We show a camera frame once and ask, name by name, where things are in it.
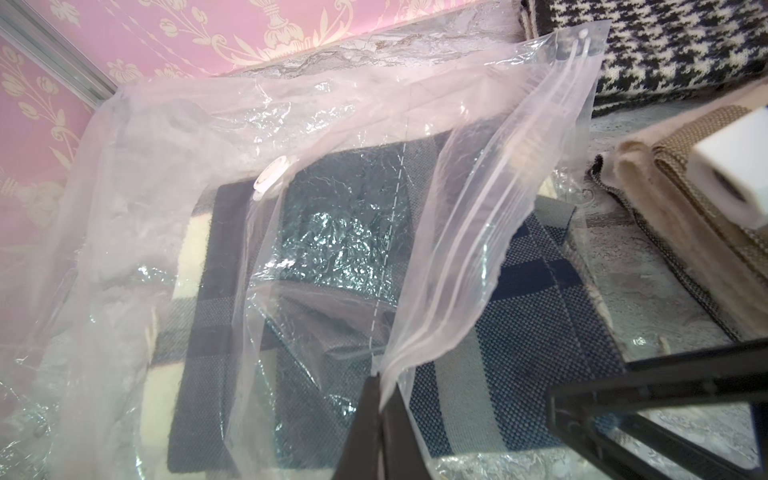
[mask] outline blue plaid blanket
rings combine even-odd
[[[537,199],[475,328],[416,370],[410,407],[432,457],[559,445],[546,427],[548,388],[624,372],[561,253],[572,213],[568,204]]]
[[[153,455],[166,458],[162,469],[168,473],[234,473],[222,433],[237,381],[233,338],[243,326],[231,323],[234,278],[251,193],[252,183],[245,181],[200,199],[183,250],[202,257],[183,255],[186,266],[180,258],[180,271],[197,272],[199,283],[176,288],[170,312],[158,326],[141,421],[167,430],[142,427],[161,437],[148,436],[142,443],[147,449],[165,445],[152,448]],[[546,429],[547,388],[624,371],[581,278],[561,255],[572,212],[562,202],[537,200],[535,214],[510,242],[498,286],[475,328],[456,349],[417,369],[410,408],[432,456],[556,445]],[[320,331],[326,335],[325,350],[308,375],[302,356],[313,351],[297,347],[299,330],[287,343],[266,326],[260,347],[264,378],[254,383],[270,390],[272,417],[263,419],[263,428],[273,430],[279,467],[332,468],[371,357],[346,348],[344,342],[359,329],[281,302],[296,328],[312,319],[310,327],[325,329]],[[316,348],[317,341],[310,340],[308,347]]]

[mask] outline floral pattern wallpaper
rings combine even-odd
[[[227,74],[474,0],[27,0],[115,82]]]
[[[53,220],[93,111],[0,38],[0,287]]]

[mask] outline metal frame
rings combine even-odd
[[[768,339],[627,365],[626,375],[553,388],[548,427],[615,480],[670,480],[599,432],[594,420],[616,414],[619,428],[705,480],[768,478]],[[750,471],[635,414],[669,406],[748,402],[760,464]]]
[[[431,480],[400,388],[380,412],[380,383],[372,376],[363,385],[331,480]]]
[[[106,75],[24,0],[0,0],[0,31],[92,107],[117,90]]]

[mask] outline cream fabric stripe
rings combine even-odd
[[[485,381],[475,329],[435,361],[435,374],[445,433],[453,452],[506,452]]]
[[[153,366],[144,382],[139,432],[144,463],[153,470],[154,480],[205,480],[205,472],[168,471],[168,438],[183,374],[183,362]]]
[[[184,237],[181,252],[179,252],[174,299],[197,296],[200,279],[203,278],[212,216],[212,213],[208,213],[190,218],[190,223],[187,225],[187,235]]]

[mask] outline pink wallpaper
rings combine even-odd
[[[58,209],[92,110],[0,38],[0,286]]]
[[[58,212],[92,111],[0,38],[0,421],[23,395],[40,358],[38,325],[24,316],[25,260]]]
[[[226,74],[474,0],[27,0],[116,84]]]

